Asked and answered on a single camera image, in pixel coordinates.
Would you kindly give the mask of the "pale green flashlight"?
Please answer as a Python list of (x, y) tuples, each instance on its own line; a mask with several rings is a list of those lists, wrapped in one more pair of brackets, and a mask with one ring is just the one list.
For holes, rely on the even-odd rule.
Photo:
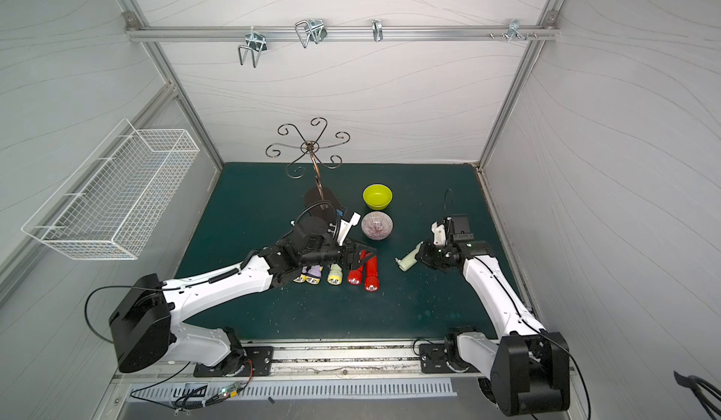
[(407, 272), (417, 263), (417, 256), (421, 250), (422, 243), (418, 243), (403, 258), (396, 258), (395, 263), (402, 272)]
[(332, 264), (327, 277), (328, 283), (338, 286), (343, 282), (343, 269), (338, 264)]

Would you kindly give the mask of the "red flashlight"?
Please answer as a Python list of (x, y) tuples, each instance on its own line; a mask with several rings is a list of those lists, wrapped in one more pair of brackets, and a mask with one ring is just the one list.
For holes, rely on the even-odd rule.
[(364, 288), (367, 292), (376, 292), (379, 289), (379, 269), (377, 269), (377, 257), (373, 256), (365, 264)]
[(364, 269), (365, 269), (365, 263), (364, 259), (367, 255), (367, 252), (365, 250), (360, 251), (359, 256), (359, 266), (353, 270), (351, 270), (347, 275), (347, 282), (353, 286), (359, 286), (364, 282)]

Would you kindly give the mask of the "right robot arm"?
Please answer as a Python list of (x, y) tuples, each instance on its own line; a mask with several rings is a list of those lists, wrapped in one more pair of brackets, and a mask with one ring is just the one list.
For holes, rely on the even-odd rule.
[(568, 410), (570, 354), (563, 335), (548, 331), (531, 314), (492, 247), (475, 240), (465, 215), (435, 222), (431, 232), (432, 239), (420, 244), (416, 259), (433, 270), (460, 271), (496, 332), (494, 339), (472, 329), (450, 333), (449, 367), (478, 370), (482, 392), (506, 416)]

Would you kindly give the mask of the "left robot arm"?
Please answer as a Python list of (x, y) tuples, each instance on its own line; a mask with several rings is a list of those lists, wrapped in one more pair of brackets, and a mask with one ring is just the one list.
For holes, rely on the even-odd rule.
[(186, 362), (214, 376), (242, 371), (247, 354), (235, 332), (189, 324), (195, 315), (234, 299), (275, 289), (313, 266), (356, 270), (375, 256), (375, 248), (349, 239), (353, 224), (334, 228), (307, 216), (271, 246), (253, 251), (225, 268), (161, 281), (155, 273), (138, 279), (110, 316), (118, 369), (124, 374), (159, 362)]

